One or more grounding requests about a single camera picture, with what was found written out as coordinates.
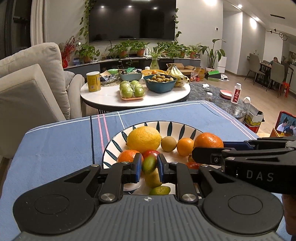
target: blue tablecloth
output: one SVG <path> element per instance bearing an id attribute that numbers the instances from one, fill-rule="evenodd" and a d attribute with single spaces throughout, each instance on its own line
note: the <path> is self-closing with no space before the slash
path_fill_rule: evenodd
<path id="1" fill-rule="evenodd" d="M 206 101 L 112 112 L 34 128 L 25 134 L 3 185 L 0 241 L 11 241 L 20 232 L 12 207 L 21 194 L 92 164 L 90 120 L 96 164 L 101 164 L 103 150 L 113 136 L 126 127 L 147 121 L 181 122 L 214 133 L 223 141 L 257 138 L 239 121 Z M 283 221 L 278 232 L 288 240 Z"/>

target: yellow canister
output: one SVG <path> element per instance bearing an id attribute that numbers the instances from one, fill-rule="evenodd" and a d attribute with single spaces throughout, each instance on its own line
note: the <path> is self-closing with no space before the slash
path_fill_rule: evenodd
<path id="1" fill-rule="evenodd" d="M 101 90 L 100 72 L 94 71 L 86 74 L 89 92 Z"/>

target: smartphone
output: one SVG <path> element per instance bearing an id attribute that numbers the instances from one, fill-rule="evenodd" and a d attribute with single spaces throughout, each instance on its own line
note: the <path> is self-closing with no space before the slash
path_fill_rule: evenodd
<path id="1" fill-rule="evenodd" d="M 279 134 L 284 133 L 285 136 L 296 136 L 296 116 L 281 111 L 275 129 Z"/>

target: yellow fruit basket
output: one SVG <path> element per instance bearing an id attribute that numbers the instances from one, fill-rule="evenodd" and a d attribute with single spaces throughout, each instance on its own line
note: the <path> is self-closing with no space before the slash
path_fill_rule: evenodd
<path id="1" fill-rule="evenodd" d="M 146 69 L 142 70 L 142 74 L 144 76 L 152 75 L 152 74 L 166 74 L 166 71 L 160 70 L 160 69 Z"/>

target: pink bowl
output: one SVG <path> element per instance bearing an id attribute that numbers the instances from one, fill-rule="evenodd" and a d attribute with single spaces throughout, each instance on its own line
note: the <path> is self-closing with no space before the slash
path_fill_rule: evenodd
<path id="1" fill-rule="evenodd" d="M 231 96 L 232 96 L 231 91 L 220 90 L 220 93 L 221 93 L 222 97 L 224 97 L 226 99 L 231 99 Z"/>

